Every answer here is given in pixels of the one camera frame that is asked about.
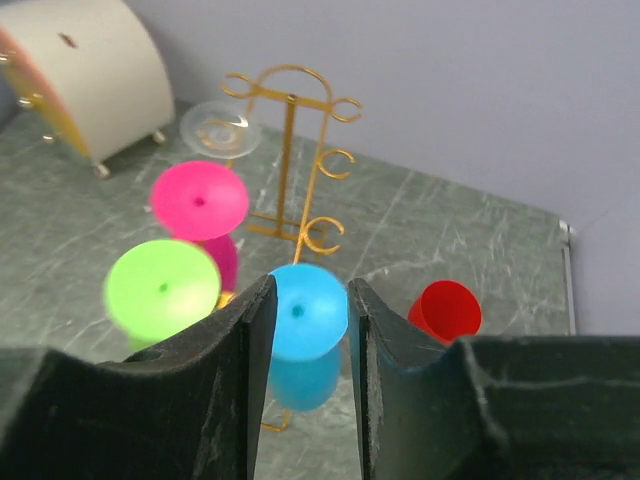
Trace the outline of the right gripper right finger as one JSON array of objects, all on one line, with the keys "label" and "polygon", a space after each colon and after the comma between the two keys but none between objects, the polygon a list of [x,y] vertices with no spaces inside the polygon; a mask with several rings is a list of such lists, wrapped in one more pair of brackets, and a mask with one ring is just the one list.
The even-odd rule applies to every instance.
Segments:
[{"label": "right gripper right finger", "polygon": [[350,282],[366,479],[635,479],[639,341],[467,336],[443,345]]}]

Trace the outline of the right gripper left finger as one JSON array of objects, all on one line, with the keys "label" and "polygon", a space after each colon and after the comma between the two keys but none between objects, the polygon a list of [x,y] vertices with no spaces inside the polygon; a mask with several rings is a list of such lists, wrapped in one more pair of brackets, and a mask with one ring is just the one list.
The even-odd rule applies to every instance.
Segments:
[{"label": "right gripper left finger", "polygon": [[250,479],[276,282],[121,362],[45,348],[1,352],[5,479]]}]

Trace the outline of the red plastic wine glass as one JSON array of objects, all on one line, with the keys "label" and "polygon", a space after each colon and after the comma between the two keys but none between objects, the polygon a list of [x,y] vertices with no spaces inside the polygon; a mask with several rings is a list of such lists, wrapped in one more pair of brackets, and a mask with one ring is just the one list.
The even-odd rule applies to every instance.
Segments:
[{"label": "red plastic wine glass", "polygon": [[427,286],[408,313],[411,324],[445,345],[458,337],[477,334],[482,319],[475,295],[452,280],[439,280]]}]

